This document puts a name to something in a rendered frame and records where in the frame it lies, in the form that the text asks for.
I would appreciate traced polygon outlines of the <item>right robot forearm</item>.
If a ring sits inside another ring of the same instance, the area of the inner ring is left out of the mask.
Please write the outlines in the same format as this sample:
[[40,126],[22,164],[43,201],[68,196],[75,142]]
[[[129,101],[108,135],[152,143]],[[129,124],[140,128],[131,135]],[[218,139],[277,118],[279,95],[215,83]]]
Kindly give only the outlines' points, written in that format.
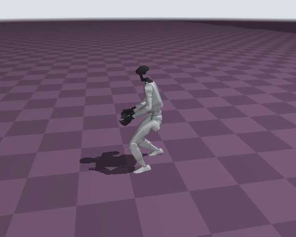
[[145,100],[143,99],[139,104],[137,104],[135,107],[135,109],[133,109],[134,112],[138,111],[139,109],[141,109],[143,106],[146,105]]

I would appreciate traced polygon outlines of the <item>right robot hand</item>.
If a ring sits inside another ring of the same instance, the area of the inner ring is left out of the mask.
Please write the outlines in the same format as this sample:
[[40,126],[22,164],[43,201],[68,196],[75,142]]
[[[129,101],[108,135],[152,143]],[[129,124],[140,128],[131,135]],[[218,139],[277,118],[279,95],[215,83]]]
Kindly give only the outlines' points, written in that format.
[[132,107],[131,109],[124,109],[123,112],[121,113],[121,117],[127,117],[130,115],[136,107]]

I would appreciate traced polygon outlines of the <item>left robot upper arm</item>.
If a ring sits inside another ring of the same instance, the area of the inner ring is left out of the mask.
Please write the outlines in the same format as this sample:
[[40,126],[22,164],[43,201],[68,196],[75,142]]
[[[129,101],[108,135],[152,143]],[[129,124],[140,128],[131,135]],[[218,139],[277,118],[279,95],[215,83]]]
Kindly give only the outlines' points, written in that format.
[[152,94],[153,94],[153,88],[152,85],[148,85],[145,87],[145,95],[146,95],[146,103],[148,106],[148,111],[147,112],[151,112],[152,111]]

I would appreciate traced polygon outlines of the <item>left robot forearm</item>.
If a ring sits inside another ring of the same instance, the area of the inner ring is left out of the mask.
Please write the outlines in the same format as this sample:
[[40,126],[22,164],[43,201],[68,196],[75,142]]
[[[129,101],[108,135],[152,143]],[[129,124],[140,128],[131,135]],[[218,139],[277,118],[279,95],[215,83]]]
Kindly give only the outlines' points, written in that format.
[[148,111],[148,106],[144,106],[139,111],[134,112],[134,114],[132,115],[132,117],[133,118],[140,117],[142,115],[145,115],[147,113],[147,111]]

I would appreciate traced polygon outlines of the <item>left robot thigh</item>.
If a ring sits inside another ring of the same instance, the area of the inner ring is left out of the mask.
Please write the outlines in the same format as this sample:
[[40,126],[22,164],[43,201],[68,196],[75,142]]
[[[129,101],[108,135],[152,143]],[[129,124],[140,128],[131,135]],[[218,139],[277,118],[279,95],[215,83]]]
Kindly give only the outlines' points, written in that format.
[[[150,132],[150,128],[153,131],[157,131],[160,129],[160,121],[159,120],[151,120],[147,123],[145,123],[144,125],[142,125],[131,137],[129,143],[128,143],[128,147],[130,149],[130,144],[132,143],[136,143],[137,141],[144,138],[145,136],[147,136]],[[138,144],[137,144],[138,145]]]

